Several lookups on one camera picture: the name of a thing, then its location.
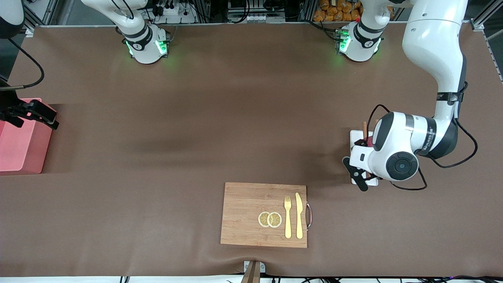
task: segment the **gold fork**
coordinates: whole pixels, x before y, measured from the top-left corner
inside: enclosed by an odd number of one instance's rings
[[[285,237],[292,238],[292,226],[290,225],[290,209],[292,208],[292,201],[289,196],[285,196],[285,210],[286,210],[286,223],[285,223]]]

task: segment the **wooden stick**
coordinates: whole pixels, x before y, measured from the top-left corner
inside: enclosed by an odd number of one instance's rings
[[[260,283],[260,263],[258,261],[250,261],[241,283]]]
[[[367,122],[365,121],[362,122],[362,128],[363,128],[363,139],[367,139]]]

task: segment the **cutting board handle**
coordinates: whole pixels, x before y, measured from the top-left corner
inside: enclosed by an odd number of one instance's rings
[[[307,213],[306,213],[306,223],[308,223],[306,231],[309,231],[309,227],[311,227],[311,223],[313,222],[313,210],[311,209],[311,206],[309,205],[309,203],[307,201],[306,201],[306,208],[309,210],[309,217],[307,217]]]

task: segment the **wooden cutting board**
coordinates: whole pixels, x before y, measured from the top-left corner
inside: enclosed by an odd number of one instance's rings
[[[296,237],[297,206],[295,193],[302,199],[302,239]],[[285,237],[285,196],[290,196],[292,237]],[[282,222],[277,228],[264,228],[259,224],[263,211],[278,212]],[[225,183],[221,244],[307,248],[306,186],[255,183]]]

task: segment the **table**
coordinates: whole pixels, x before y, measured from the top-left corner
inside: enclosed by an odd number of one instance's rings
[[[260,260],[283,276],[502,276],[503,86],[482,33],[460,34],[473,160],[420,159],[419,192],[361,192],[341,163],[376,104],[433,115],[436,82],[406,59],[403,31],[390,24],[355,63],[309,25],[183,26],[168,59],[141,65],[113,28],[37,28],[23,47],[46,79],[18,95],[50,103],[61,126],[43,174],[0,177],[0,275],[210,275]],[[10,83],[37,77],[20,55]],[[461,134],[442,162],[471,151]],[[219,244],[225,182],[307,185],[308,248]]]

